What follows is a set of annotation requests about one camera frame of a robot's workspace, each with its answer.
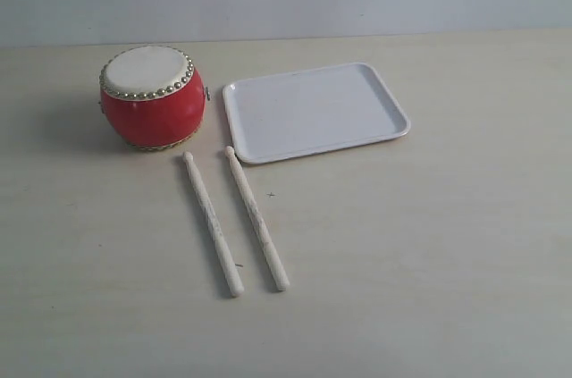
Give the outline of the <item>wooden drumstick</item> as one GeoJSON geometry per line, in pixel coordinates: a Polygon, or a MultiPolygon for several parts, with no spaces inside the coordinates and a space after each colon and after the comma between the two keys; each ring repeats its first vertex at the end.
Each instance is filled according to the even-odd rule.
{"type": "Polygon", "coordinates": [[[182,159],[186,165],[189,180],[197,196],[198,203],[206,218],[206,225],[214,243],[214,249],[223,270],[229,291],[234,298],[237,298],[244,292],[244,285],[232,257],[229,245],[223,235],[221,224],[208,195],[206,185],[195,163],[194,156],[190,151],[185,151],[182,154],[182,159]]]}
{"type": "Polygon", "coordinates": [[[233,147],[226,146],[224,154],[228,159],[233,179],[235,180],[243,203],[247,209],[258,243],[265,256],[265,261],[269,271],[273,276],[276,289],[278,291],[286,291],[290,287],[290,280],[273,243],[272,237],[270,236],[264,217],[258,208],[254,194],[248,184],[246,174],[242,169],[233,147]]]}

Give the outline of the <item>small red drum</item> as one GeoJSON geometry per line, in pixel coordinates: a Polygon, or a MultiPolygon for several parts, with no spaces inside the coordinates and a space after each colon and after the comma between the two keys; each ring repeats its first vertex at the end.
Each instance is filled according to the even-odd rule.
{"type": "Polygon", "coordinates": [[[99,74],[100,106],[128,144],[164,150],[190,138],[203,121],[208,93],[191,57],[171,46],[138,46],[99,74]]]}

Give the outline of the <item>white plastic tray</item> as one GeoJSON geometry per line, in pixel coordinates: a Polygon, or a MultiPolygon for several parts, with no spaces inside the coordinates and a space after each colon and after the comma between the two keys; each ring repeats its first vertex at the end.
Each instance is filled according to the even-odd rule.
{"type": "Polygon", "coordinates": [[[269,164],[405,136],[410,119],[378,72],[344,63],[223,88],[236,156],[269,164]]]}

